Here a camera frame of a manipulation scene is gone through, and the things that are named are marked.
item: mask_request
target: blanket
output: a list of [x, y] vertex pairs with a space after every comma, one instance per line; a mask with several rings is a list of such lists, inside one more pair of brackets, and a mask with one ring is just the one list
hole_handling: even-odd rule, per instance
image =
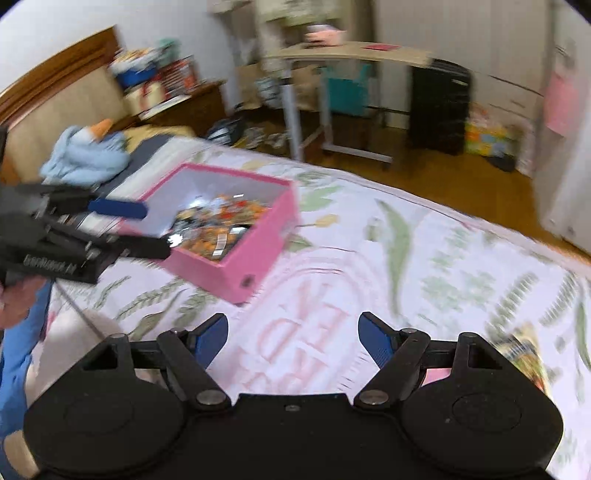
[[81, 129], [68, 127], [60, 135], [51, 158], [39, 171], [45, 183], [90, 187], [112, 179], [127, 166], [129, 154], [123, 134], [108, 135], [101, 142], [72, 142], [72, 136]]
[[[471, 331], [499, 343], [527, 331], [537, 338], [542, 380], [564, 417], [550, 472], [587, 480], [587, 265], [352, 174], [198, 139], [171, 139], [112, 195], [138, 198], [186, 161], [294, 181], [302, 225], [243, 306], [143, 260], [118, 261], [96, 286], [58, 282], [47, 337], [33, 352], [30, 400], [110, 333], [151, 340], [171, 328], [192, 329], [216, 312], [228, 317], [229, 339], [208, 371], [234, 400], [241, 392], [338, 391], [352, 398], [377, 371], [357, 336], [357, 319], [366, 310], [396, 329], [416, 327], [440, 340]], [[83, 226], [103, 232], [113, 223], [90, 215]]]

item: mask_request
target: toy pieces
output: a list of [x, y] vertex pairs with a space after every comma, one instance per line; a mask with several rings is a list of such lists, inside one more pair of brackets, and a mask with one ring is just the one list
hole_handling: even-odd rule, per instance
[[241, 198], [220, 195], [181, 210], [169, 232], [172, 246], [220, 261], [267, 210], [257, 200]]
[[220, 261], [236, 245], [248, 226], [206, 226], [198, 230], [199, 236], [195, 240], [187, 240], [181, 244], [194, 254], [212, 261]]

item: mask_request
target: white cabinet door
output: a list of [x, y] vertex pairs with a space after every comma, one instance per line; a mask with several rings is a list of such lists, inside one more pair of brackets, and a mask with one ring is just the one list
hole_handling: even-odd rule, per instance
[[541, 92], [549, 44], [547, 0], [498, 0], [493, 29], [493, 72]]
[[[489, 74], [493, 1], [499, 0], [375, 0], [377, 40]], [[383, 106], [408, 111], [408, 68], [384, 63], [382, 75]]]
[[[535, 117], [542, 88], [547, 0], [375, 0], [377, 40], [424, 48], [474, 72], [473, 98]], [[410, 109], [408, 68], [382, 65], [382, 105]]]

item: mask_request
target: cardboard box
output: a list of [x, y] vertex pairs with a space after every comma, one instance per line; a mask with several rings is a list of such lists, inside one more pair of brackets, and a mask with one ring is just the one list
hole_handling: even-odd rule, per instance
[[261, 284], [283, 250], [291, 231], [300, 223], [294, 186], [290, 181], [228, 168], [185, 163], [173, 170], [141, 198], [148, 205], [143, 220], [123, 220], [124, 232], [162, 236], [179, 210], [197, 197], [243, 194], [270, 208], [219, 262], [174, 248], [161, 266], [213, 295], [243, 303]]

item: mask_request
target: person's hand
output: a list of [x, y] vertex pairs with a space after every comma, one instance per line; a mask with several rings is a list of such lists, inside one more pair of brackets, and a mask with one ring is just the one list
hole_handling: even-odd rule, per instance
[[37, 291], [46, 281], [43, 277], [30, 277], [4, 291], [0, 290], [0, 329], [14, 327], [27, 318], [36, 301]]

